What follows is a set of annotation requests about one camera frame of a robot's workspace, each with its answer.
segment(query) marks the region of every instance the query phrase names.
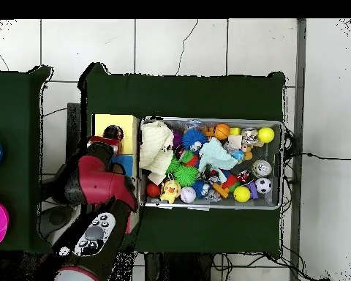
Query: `yellow duck toy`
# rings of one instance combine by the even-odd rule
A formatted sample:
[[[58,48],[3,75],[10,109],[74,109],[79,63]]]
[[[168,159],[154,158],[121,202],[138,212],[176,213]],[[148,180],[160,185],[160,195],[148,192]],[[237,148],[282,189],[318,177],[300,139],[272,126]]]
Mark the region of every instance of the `yellow duck toy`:
[[[160,199],[174,203],[174,200],[181,194],[181,185],[175,181],[166,181],[161,188]]]

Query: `green spiky ball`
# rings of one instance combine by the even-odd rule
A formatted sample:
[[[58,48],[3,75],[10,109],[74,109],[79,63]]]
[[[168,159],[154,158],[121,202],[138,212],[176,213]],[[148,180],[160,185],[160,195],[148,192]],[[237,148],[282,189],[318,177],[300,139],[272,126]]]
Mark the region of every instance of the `green spiky ball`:
[[[167,168],[167,173],[175,173],[178,168],[179,168],[179,161],[177,160],[177,158],[173,155],[173,158],[170,162],[169,167]]]
[[[179,169],[174,173],[175,180],[182,187],[190,187],[195,183],[199,170],[195,167],[179,166]]]

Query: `soccer ball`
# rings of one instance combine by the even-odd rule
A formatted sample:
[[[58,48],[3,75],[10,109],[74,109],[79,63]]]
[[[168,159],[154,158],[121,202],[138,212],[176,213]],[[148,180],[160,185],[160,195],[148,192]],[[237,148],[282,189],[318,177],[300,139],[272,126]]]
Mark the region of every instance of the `soccer ball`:
[[[256,190],[261,194],[266,194],[272,190],[272,182],[267,178],[259,178],[255,184]]]

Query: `green mat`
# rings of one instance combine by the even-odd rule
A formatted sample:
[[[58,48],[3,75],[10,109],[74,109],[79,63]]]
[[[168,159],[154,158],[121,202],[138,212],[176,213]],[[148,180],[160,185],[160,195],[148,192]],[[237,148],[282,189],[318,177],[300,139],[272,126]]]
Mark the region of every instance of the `green mat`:
[[[95,113],[282,121],[284,75],[156,77],[110,75],[91,64],[78,87],[91,133]],[[234,211],[145,207],[135,249],[149,252],[266,251],[279,256],[279,209]]]
[[[50,248],[37,233],[40,198],[40,97],[50,67],[27,73],[0,72],[0,203],[9,213],[0,250],[45,252]]]

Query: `plastic bin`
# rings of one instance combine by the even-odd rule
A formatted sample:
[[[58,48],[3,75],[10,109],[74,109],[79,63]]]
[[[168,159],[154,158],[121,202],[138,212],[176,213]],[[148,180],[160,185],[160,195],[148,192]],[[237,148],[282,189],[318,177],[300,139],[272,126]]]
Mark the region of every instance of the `plastic bin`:
[[[186,123],[196,118],[177,118],[177,117],[164,117],[156,118],[145,117],[140,122],[140,127],[143,124],[153,122],[156,120],[163,121],[170,129],[183,132],[186,128]],[[272,172],[266,178],[272,182],[272,190],[267,194],[260,194],[258,199],[250,199],[245,203],[239,203],[230,193],[227,198],[222,198],[216,203],[211,203],[203,199],[197,199],[193,203],[184,203],[180,198],[177,198],[173,204],[167,201],[161,201],[159,198],[147,197],[146,186],[148,183],[147,175],[143,169],[139,170],[139,186],[138,186],[138,200],[141,206],[154,206],[160,208],[189,208],[209,210],[210,208],[216,209],[260,209],[260,210],[274,210],[281,206],[282,202],[282,179],[283,179],[283,150],[284,150],[284,125],[279,121],[252,121],[240,119],[197,119],[204,125],[212,127],[217,123],[225,123],[230,127],[239,127],[241,129],[253,127],[271,127],[275,133],[274,139],[270,143],[265,143],[263,147],[254,147],[252,149],[253,158],[249,161],[243,161],[237,164],[230,171],[233,174],[238,174],[244,170],[252,171],[252,164],[256,160],[266,160],[272,166]]]

